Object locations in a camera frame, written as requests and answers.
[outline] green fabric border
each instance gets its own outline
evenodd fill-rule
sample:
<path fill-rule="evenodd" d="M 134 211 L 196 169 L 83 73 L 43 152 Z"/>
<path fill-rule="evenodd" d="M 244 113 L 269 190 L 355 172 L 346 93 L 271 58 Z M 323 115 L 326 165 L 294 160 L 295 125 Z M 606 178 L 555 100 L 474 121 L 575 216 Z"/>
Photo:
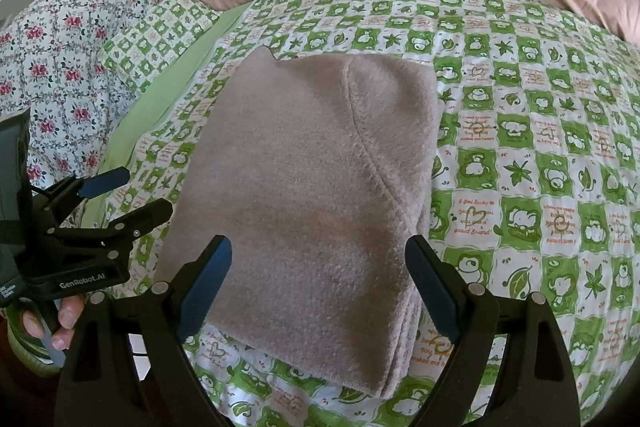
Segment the green fabric border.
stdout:
<path fill-rule="evenodd" d="M 249 4 L 237 6 L 221 14 L 204 35 L 156 77 L 111 135 L 98 172 L 107 172 L 122 166 L 130 168 L 140 137 L 154 129 L 169 115 L 175 102 L 189 86 L 193 75 L 210 59 L 215 42 L 238 26 Z M 104 201 L 108 195 L 103 194 L 87 201 L 82 215 L 83 227 L 91 228 L 95 221 L 102 219 Z"/>

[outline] bed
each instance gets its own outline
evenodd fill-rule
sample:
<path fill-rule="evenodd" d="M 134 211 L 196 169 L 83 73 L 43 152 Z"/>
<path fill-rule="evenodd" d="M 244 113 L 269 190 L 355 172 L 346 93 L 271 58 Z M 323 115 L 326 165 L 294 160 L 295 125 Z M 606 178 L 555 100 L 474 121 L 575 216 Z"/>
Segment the bed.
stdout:
<path fill-rule="evenodd" d="M 94 30 L 85 39 L 76 36 L 84 70 L 62 65 L 58 46 L 37 52 L 52 60 L 49 66 L 33 62 L 35 52 L 21 51 L 17 43 L 8 55 L 7 43 L 16 36 L 0 40 L 2 56 L 27 64 L 23 74 L 32 77 L 4 92 L 9 81 L 0 78 L 0 110 L 32 107 L 34 183 L 72 170 L 92 173 L 98 164 L 100 170 L 127 166 L 130 184 L 90 202 L 84 226 L 104 226 L 154 198 L 176 202 L 218 93 L 258 46 L 279 59 L 378 53 L 432 64 L 444 116 L 432 173 L 430 244 L 465 280 L 484 284 L 494 295 L 542 292 L 570 354 L 583 420 L 603 407 L 640 351 L 635 45 L 539 0 L 252 0 L 216 12 L 206 32 L 213 44 L 199 50 L 194 44 L 175 61 L 171 68 L 180 68 L 181 81 L 167 95 L 161 88 L 166 74 L 136 89 L 117 67 L 105 68 L 104 54 L 96 59 L 103 41 L 138 22 L 153 1 L 138 7 L 130 0 L 103 0 L 113 5 L 109 23 L 81 20 Z M 36 2 L 20 19 L 22 28 L 28 26 L 21 37 L 27 44 L 42 38 L 29 37 L 39 33 L 32 18 L 54 2 L 65 9 L 80 6 Z M 74 38 L 75 17 L 62 19 L 69 30 L 65 45 Z M 98 27 L 105 27 L 100 38 Z M 53 68 L 55 75 L 48 73 Z M 80 71 L 79 78 L 68 70 Z M 85 91 L 61 91 L 78 80 L 89 89 L 89 116 L 78 102 L 86 100 Z M 28 90 L 36 82 L 46 98 Z M 65 107 L 64 116 L 60 108 L 70 100 L 75 106 Z M 62 133 L 47 104 L 61 111 L 64 139 L 50 141 Z M 140 240 L 132 252 L 132 278 L 113 289 L 116 297 L 149 288 L 167 230 Z M 409 374 L 393 398 L 383 400 L 306 374 L 211 325 L 184 347 L 219 410 L 247 426 L 409 425 L 450 353 L 424 312 Z M 494 348 L 468 420 L 482 415 L 504 340 L 498 337 Z"/>

